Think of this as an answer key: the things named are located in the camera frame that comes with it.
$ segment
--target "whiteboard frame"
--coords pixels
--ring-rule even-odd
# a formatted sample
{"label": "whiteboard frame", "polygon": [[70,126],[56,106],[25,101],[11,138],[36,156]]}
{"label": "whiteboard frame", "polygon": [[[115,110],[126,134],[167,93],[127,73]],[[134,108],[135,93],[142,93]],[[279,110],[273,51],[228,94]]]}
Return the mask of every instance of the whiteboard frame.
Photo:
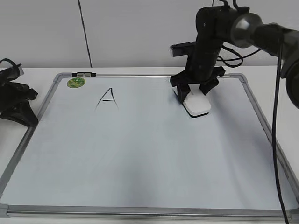
{"label": "whiteboard frame", "polygon": [[[97,77],[170,77],[172,75],[120,75],[97,74]],[[60,81],[71,78],[72,73],[59,73],[53,80],[44,101],[42,102],[37,118],[40,120],[47,109]],[[256,112],[256,115],[272,144],[272,130],[260,106],[255,99],[248,81],[243,74],[231,73],[221,78],[238,78]],[[13,174],[18,162],[24,154],[26,147],[35,131],[29,127],[24,134],[19,146],[0,178],[0,198]],[[299,183],[285,157],[280,145],[277,144],[278,160],[287,176],[290,186],[299,202]],[[287,210],[287,215],[292,223],[299,223],[299,209]],[[73,206],[32,206],[32,205],[7,205],[0,204],[0,217],[100,217],[100,218],[142,218],[142,219],[196,219],[196,220],[242,220],[242,221],[282,221],[281,210],[239,210],[239,209],[182,209],[182,208],[126,208],[126,207],[73,207]]]}

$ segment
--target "round sticker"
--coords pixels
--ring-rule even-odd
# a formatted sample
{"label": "round sticker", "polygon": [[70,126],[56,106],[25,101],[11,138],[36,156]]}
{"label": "round sticker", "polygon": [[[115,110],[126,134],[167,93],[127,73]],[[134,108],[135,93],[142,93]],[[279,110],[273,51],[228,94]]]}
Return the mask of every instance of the round sticker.
{"label": "round sticker", "polygon": [[85,84],[85,79],[83,78],[72,78],[67,82],[67,86],[70,88],[79,88]]}

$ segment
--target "white surface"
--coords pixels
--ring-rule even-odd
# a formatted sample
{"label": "white surface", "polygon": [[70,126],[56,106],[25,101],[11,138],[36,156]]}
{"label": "white surface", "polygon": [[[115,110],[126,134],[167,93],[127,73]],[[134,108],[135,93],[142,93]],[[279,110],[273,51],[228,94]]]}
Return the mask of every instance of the white surface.
{"label": "white surface", "polygon": [[[298,0],[238,0],[261,16],[299,29]],[[185,66],[186,56],[171,58],[169,46],[196,40],[195,17],[212,0],[81,0],[94,67]],[[223,3],[215,0],[215,5]],[[256,50],[234,48],[241,55]],[[225,50],[224,58],[235,58]],[[275,65],[277,59],[260,52],[244,65]]]}
{"label": "white surface", "polygon": [[[274,98],[274,85],[275,85],[275,66],[242,66],[237,69],[226,68],[228,72],[241,72],[244,73],[249,80],[249,84],[257,98],[262,110],[264,111],[268,121],[272,117],[272,104]],[[59,72],[97,72],[97,73],[147,73],[147,74],[175,74],[182,70],[182,68],[94,68],[94,69],[81,69],[81,68],[60,68],[60,69],[25,69],[25,75],[18,79],[18,82],[28,83],[31,87],[35,88],[39,93],[37,99],[32,102],[34,111],[38,107],[46,95],[50,83]],[[290,102],[286,91],[284,81],[281,83],[280,102],[279,102],[279,115],[278,115],[278,140],[286,154],[295,174],[299,176],[299,164],[297,158],[299,157],[299,139],[295,135],[298,133],[299,127],[299,111]],[[10,157],[15,151],[15,147],[10,146],[9,140],[3,141],[2,134],[9,132],[9,139],[21,140],[24,131],[22,126],[15,124],[8,126],[8,121],[0,120],[0,173],[3,172]],[[11,218],[2,219],[1,224],[20,224],[20,223],[178,223],[178,221],[126,221],[126,220],[92,220],[92,219],[43,219],[43,218]],[[205,221],[185,221],[184,223],[213,223],[224,224],[226,222],[205,222]]]}
{"label": "white surface", "polygon": [[[68,80],[60,82],[1,203],[280,208],[271,145],[239,79],[220,79],[207,95],[213,110],[197,119],[178,103],[169,77],[86,77],[77,89]],[[117,105],[96,107],[109,88]],[[286,208],[297,208],[283,175],[281,188]]]}
{"label": "white surface", "polygon": [[76,0],[1,0],[1,59],[23,67],[89,67]]}
{"label": "white surface", "polygon": [[[192,116],[199,116],[202,114],[209,113],[211,104],[207,97],[199,89],[199,85],[190,84],[190,92],[186,99],[183,101],[183,105],[188,113]],[[178,94],[177,87],[172,88],[175,94]]]}

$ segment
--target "black robotic arm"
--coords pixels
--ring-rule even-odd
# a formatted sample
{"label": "black robotic arm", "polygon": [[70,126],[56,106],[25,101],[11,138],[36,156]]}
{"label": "black robotic arm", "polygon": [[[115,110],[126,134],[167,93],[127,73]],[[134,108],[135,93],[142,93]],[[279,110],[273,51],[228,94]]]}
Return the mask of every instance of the black robotic arm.
{"label": "black robotic arm", "polygon": [[273,56],[278,56],[282,49],[281,78],[286,78],[289,98],[299,108],[299,31],[275,23],[263,24],[248,7],[235,5],[236,9],[232,9],[223,2],[223,6],[198,11],[195,42],[171,46],[173,56],[188,55],[185,70],[171,78],[172,86],[178,87],[179,101],[183,102],[190,92],[188,84],[200,84],[204,94],[218,84],[217,77],[225,71],[215,64],[221,48],[230,50],[223,46],[228,42],[239,48],[253,45]]}

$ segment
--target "table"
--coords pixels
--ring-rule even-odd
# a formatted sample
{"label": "table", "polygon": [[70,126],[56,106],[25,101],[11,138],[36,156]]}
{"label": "table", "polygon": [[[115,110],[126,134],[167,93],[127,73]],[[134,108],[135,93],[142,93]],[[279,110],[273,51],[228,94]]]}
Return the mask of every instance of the table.
{"label": "table", "polygon": [[[35,101],[31,102],[33,111],[37,113],[39,105],[45,97],[54,76],[60,72],[96,72],[106,74],[175,74],[182,70],[180,67],[172,68],[47,68],[47,69],[24,69],[25,75],[17,81],[29,84],[38,93]],[[271,123],[272,105],[274,99],[275,86],[275,66],[243,66],[237,69],[226,68],[227,73],[240,72],[245,74],[249,81],[249,85],[257,98],[267,120]],[[282,146],[286,157],[289,160],[294,173],[299,175],[299,164],[296,163],[296,158],[299,152],[296,151],[299,139],[296,138],[296,133],[299,129],[299,110],[290,102],[286,90],[285,80],[281,82],[280,103],[278,106],[278,141]],[[0,120],[0,175],[4,171],[10,157],[14,153],[18,142],[21,140],[26,128],[19,124]],[[41,223],[41,219],[29,218],[11,218],[2,219],[2,223]],[[74,223],[74,220],[68,219],[42,219],[43,223]],[[106,222],[123,222],[120,220],[89,220],[91,223],[106,223]],[[177,221],[158,221],[156,223],[168,223]]]}

